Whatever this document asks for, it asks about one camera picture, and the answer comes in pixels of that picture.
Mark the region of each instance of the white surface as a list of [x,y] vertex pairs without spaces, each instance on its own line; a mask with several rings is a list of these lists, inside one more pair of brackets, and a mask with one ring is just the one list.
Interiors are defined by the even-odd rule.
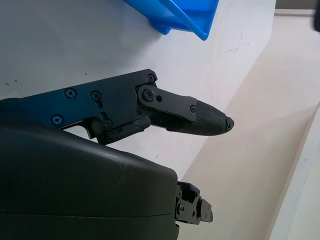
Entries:
[[305,181],[288,240],[320,239],[320,145]]
[[[318,231],[318,237],[299,237],[297,235],[297,233],[300,233],[303,235],[308,236],[309,234],[306,234],[308,231],[306,231],[305,229],[303,230],[303,226],[308,226],[310,223],[305,222],[303,225],[298,224],[298,222],[301,221],[301,219],[299,217],[297,217],[297,220],[294,222],[293,221],[295,219],[295,215],[296,215],[296,211],[298,208],[298,206],[300,205],[300,199],[301,196],[303,195],[304,192],[304,188],[306,188],[307,183],[306,180],[308,178],[308,174],[310,172],[310,170],[312,169],[313,163],[317,157],[316,152],[317,149],[319,147],[320,144],[320,111],[319,111],[319,106],[317,108],[317,112],[315,114],[314,120],[312,122],[311,128],[309,130],[308,136],[305,140],[302,152],[299,156],[299,160],[296,164],[296,168],[294,170],[291,182],[289,184],[289,187],[287,189],[286,195],[284,197],[281,209],[279,211],[279,214],[277,216],[277,219],[275,221],[271,236],[269,238],[269,240],[302,240],[302,239],[306,239],[306,240],[318,240],[320,237],[320,231]],[[314,183],[314,178],[317,179],[317,177],[312,177],[311,180],[311,184],[315,184]],[[308,191],[308,195],[310,195],[310,188],[311,186],[308,186],[308,189],[306,189],[306,191]],[[315,190],[315,194],[319,195],[319,191],[318,191],[318,187],[316,187]],[[302,198],[303,201],[308,201],[308,197],[306,198]],[[306,204],[305,203],[301,203],[302,204],[302,208],[305,208]],[[314,223],[317,228],[319,228],[319,221],[316,221]]]
[[320,35],[310,22],[310,17],[274,18],[269,43],[226,109],[233,130],[209,138],[182,179],[212,204],[213,223],[179,223],[179,239],[269,239],[301,138],[320,101]]
[[[274,6],[275,0],[221,0],[203,42],[190,32],[161,35],[122,0],[2,0],[0,98],[149,68],[159,88],[223,111],[270,38]],[[206,139],[150,127],[110,146],[181,178]]]

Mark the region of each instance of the textured rubber grip pad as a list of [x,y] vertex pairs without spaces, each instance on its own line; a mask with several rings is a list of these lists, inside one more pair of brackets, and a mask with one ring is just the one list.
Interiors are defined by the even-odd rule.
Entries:
[[169,130],[185,134],[215,136],[229,132],[235,125],[234,121],[213,106],[197,100],[194,109],[195,122],[185,122],[180,129]]

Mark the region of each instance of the screw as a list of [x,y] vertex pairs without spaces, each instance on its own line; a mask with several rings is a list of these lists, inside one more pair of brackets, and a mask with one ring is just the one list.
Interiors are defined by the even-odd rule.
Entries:
[[147,100],[147,101],[152,101],[154,99],[154,92],[151,91],[150,89],[146,89],[144,90],[143,92],[143,96],[144,96],[144,99]]
[[64,118],[61,115],[53,115],[51,117],[51,122],[54,125],[61,125],[64,122]]
[[73,88],[67,88],[64,90],[64,96],[67,99],[75,99],[77,96],[77,91],[74,90]]
[[112,127],[112,122],[110,120],[105,120],[103,125],[106,129],[110,129]]
[[156,80],[155,76],[153,76],[152,74],[149,74],[149,75],[148,75],[148,81],[149,81],[150,83],[153,83],[155,80]]
[[194,113],[194,112],[196,111],[196,106],[193,106],[193,105],[192,105],[192,106],[190,107],[190,111],[191,111],[192,113]]
[[101,94],[100,94],[100,92],[98,92],[98,91],[93,91],[93,92],[91,93],[91,98],[92,98],[93,101],[96,101],[96,102],[100,101],[100,99],[101,99]]
[[177,209],[177,213],[178,215],[184,212],[184,206],[182,206],[182,204],[180,203]]

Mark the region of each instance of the black plastic casing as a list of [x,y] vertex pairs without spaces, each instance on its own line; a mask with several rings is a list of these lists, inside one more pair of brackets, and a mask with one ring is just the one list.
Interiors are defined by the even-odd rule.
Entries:
[[177,175],[0,113],[0,239],[175,240]]

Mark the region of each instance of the blue plastic bin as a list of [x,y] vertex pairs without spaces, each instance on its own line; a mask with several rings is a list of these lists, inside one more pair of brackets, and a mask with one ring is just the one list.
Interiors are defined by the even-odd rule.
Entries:
[[145,15],[156,30],[167,35],[171,29],[194,32],[205,41],[219,0],[125,0]]

